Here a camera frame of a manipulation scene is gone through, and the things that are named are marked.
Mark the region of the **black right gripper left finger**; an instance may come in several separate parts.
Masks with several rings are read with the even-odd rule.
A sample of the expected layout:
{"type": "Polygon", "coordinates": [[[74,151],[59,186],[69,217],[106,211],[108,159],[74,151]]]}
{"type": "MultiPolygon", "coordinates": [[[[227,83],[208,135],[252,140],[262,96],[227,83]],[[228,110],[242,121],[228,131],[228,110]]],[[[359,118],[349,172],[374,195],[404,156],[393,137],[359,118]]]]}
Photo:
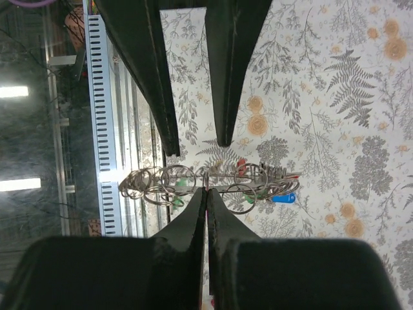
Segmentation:
{"type": "Polygon", "coordinates": [[[2,309],[200,309],[207,192],[150,238],[49,237],[31,245],[2,309]]]}

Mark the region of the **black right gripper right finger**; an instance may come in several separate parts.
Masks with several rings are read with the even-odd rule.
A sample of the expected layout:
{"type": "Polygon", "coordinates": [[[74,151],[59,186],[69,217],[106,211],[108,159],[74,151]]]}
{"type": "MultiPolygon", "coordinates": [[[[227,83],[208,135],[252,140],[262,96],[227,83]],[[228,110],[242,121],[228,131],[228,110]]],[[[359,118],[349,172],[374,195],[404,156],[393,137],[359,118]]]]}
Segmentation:
{"type": "Polygon", "coordinates": [[[368,243],[340,238],[261,238],[220,194],[206,199],[210,291],[216,309],[399,309],[368,243]]]}

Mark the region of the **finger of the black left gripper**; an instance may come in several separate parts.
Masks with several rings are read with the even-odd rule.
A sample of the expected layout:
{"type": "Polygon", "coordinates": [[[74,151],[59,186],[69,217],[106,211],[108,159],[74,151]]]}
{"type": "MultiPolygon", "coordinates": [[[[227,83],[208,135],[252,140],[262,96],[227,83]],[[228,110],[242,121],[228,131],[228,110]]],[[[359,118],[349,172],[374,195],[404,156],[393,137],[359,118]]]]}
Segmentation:
{"type": "Polygon", "coordinates": [[[101,0],[110,40],[154,117],[165,154],[180,155],[179,133],[157,1],[101,0]]]}
{"type": "Polygon", "coordinates": [[[232,144],[245,74],[271,0],[209,1],[205,34],[217,143],[232,144]]]}

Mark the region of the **large keyring with many rings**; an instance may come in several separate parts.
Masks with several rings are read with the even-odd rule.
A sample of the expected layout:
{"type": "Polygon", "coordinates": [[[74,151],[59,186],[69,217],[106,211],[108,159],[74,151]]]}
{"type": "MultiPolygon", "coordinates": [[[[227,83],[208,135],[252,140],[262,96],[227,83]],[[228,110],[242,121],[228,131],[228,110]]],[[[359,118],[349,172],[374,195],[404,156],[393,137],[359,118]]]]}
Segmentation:
{"type": "Polygon", "coordinates": [[[232,214],[242,215],[261,201],[294,203],[300,176],[300,172],[289,172],[284,167],[248,163],[243,159],[226,167],[216,163],[195,169],[177,164],[132,171],[119,184],[119,192],[125,198],[177,209],[184,207],[184,198],[198,189],[215,189],[222,198],[248,203],[247,209],[229,207],[232,214]]]}

